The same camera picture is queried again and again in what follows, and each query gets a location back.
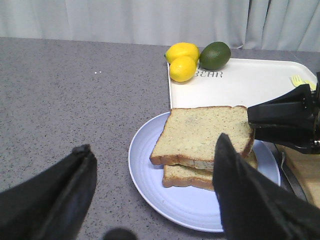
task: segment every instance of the green lime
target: green lime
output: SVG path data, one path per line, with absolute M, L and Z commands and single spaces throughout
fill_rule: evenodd
M 202 50 L 199 66 L 207 70 L 217 70 L 226 65 L 230 57 L 231 51 L 228 45 L 222 41 L 215 41 Z

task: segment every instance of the yellow lemon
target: yellow lemon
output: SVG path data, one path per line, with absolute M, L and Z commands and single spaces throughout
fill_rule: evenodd
M 200 56 L 199 48 L 193 43 L 179 42 L 172 45 L 165 53 L 165 58 L 170 64 L 181 56 L 189 56 L 197 63 Z
M 176 82 L 185 82 L 195 75 L 196 69 L 197 65 L 192 57 L 180 56 L 170 64 L 169 75 Z

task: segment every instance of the white bread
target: white bread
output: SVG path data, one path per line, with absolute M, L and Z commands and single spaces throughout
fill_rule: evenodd
M 212 170 L 215 147 L 226 133 L 244 158 L 254 142 L 245 106 L 173 108 L 150 155 L 154 165 L 181 164 Z
M 258 162 L 254 152 L 252 151 L 247 158 L 244 159 L 253 168 L 258 168 Z M 194 167 L 183 165 L 164 165 L 162 185 L 165 188 L 172 186 L 196 188 L 213 191 L 213 172 L 204 169 L 196 169 Z

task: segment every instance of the tray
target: tray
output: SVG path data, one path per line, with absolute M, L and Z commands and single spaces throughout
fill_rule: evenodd
M 231 58 L 218 71 L 198 67 L 194 77 L 182 83 L 170 79 L 168 65 L 170 107 L 254 106 L 293 90 L 293 75 L 317 83 L 306 66 L 293 61 Z

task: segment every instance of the yellow fork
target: yellow fork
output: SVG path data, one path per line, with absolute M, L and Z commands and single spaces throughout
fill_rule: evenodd
M 293 75 L 291 77 L 291 82 L 293 86 L 298 87 L 299 85 L 305 84 L 304 81 L 302 81 L 301 77 L 299 75 Z
M 310 89 L 311 89 L 312 91 L 316 90 L 316 87 L 317 87 L 317 86 L 316 86 L 312 81 L 310 81 L 310 80 L 302 80 L 299 75 L 293 75 L 293 76 L 291 77 L 291 82 L 292 82 L 293 86 L 295 86 L 295 87 L 298 87 L 298 86 L 301 85 L 301 84 L 309 84 Z

